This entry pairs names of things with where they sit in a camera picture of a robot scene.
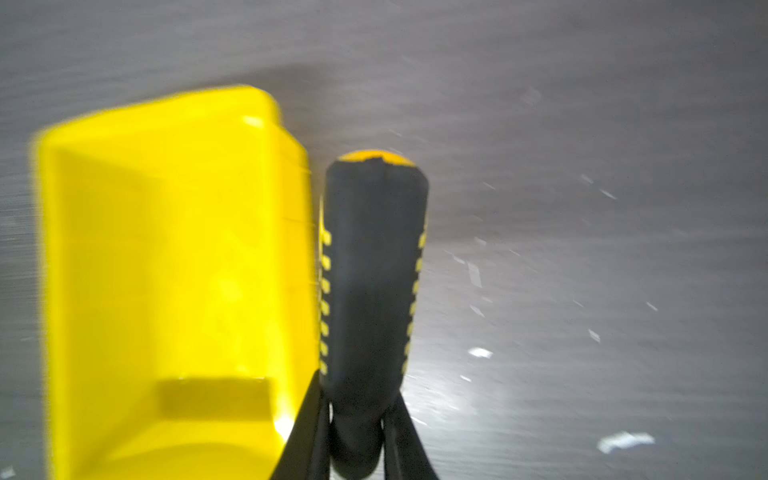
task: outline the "white paper scrap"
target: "white paper scrap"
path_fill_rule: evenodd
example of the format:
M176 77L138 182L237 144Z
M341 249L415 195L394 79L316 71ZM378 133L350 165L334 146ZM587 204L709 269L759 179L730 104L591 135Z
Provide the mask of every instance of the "white paper scrap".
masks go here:
M490 350L480 348L479 346L476 346L474 348L469 349L469 355L476 356L478 358L482 357L484 359L489 359L493 356L493 352Z
M480 268L471 262L467 262L467 267L469 268L469 281L472 282L472 285L478 288L482 288L482 282L480 281Z
M9 478L14 478L15 476L16 471L13 469L13 465L0 470L0 478L2 478L2 480L8 480Z
M653 445L654 443L656 443L656 439L645 432L618 432L600 439L598 442L598 450L608 454L615 449L631 449L638 445Z

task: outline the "white debris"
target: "white debris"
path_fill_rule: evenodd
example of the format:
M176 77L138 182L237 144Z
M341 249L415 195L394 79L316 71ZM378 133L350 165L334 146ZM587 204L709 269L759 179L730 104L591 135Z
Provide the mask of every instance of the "white debris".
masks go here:
M469 308L471 308L473 312L475 312L478 315L480 315L481 317L485 318L485 315L482 314L482 312L480 311L480 309L478 307L476 307L474 305L470 305Z
M608 198L611 198L611 199L613 199L613 200L617 200L617 198L616 198L616 197L614 197L613 195L611 195L611 192L607 192L607 191L603 190L602 188L600 189L600 193L601 193L601 194L603 194L603 195L605 195L605 196L606 196L606 197L608 197Z
M480 268L471 262L467 262L467 267L469 268L469 281L472 282L472 285L478 288L482 288L482 282L480 281Z
M8 478L14 478L15 476L16 471L13 469L13 465L9 465L0 470L0 478L2 478L2 480L8 480Z
M456 255L454 255L453 253L451 253L451 252L449 252L449 251L447 251L447 250L443 250L443 251L444 251L444 252L446 252L446 253L447 253L448 255L450 255L451 257L453 257L453 260L456 260L456 261L457 261L457 262L459 262L461 265L463 265L464 263L466 263L464 260L462 260L462 259L458 258L458 257L457 257Z
M654 443L656 443L656 439L645 432L618 432L600 439L598 450L608 454L613 452L614 449L631 449L637 445L653 445Z
M520 95L520 100L529 106L536 105L541 101L541 92L533 87L528 87L524 94Z
M478 358L482 357L484 359L489 359L493 356L493 352L491 350L486 350L479 346L476 346L469 349L469 355L476 356Z

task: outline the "black rubber grip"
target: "black rubber grip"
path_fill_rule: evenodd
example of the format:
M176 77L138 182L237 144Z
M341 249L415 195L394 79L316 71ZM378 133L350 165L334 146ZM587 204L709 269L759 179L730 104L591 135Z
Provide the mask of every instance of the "black rubber grip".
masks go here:
M330 452L345 478L376 467L381 418L399 395L425 241L428 184L382 158L337 161L323 197L321 376Z

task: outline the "gray surface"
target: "gray surface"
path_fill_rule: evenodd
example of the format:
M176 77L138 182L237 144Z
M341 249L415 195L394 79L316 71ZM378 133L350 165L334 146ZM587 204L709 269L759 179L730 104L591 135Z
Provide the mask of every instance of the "gray surface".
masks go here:
M768 478L759 4L3 2L0 468L43 475L29 135L246 82L317 171L373 146L431 179L406 396L444 480ZM620 430L657 444L595 448Z

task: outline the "yellow plastic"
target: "yellow plastic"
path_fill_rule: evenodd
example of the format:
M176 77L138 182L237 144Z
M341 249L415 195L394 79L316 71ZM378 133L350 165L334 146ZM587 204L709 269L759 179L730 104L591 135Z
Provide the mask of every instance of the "yellow plastic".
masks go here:
M386 150L359 150L344 154L339 160L345 162L364 162L370 158L382 158L386 163L392 165L402 165L403 167L415 167L412 161L391 151Z
M44 131L49 478L268 478L318 367L309 169L250 87Z

